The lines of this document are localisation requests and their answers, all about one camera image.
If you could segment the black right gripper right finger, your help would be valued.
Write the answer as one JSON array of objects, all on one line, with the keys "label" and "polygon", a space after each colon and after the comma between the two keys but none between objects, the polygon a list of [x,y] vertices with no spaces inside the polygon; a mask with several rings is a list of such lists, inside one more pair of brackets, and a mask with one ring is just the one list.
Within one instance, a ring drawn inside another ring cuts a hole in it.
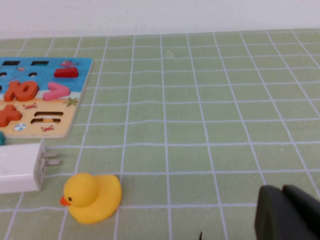
[{"label": "black right gripper right finger", "polygon": [[282,191],[292,202],[308,229],[320,239],[320,201],[295,185],[284,185]]}]

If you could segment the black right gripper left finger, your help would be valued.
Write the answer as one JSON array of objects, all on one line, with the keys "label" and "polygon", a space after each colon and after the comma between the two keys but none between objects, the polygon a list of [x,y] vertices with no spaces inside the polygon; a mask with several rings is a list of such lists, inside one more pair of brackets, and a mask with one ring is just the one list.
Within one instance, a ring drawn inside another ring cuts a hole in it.
[{"label": "black right gripper left finger", "polygon": [[272,185],[259,189],[254,221],[258,240],[316,240],[290,199]]}]

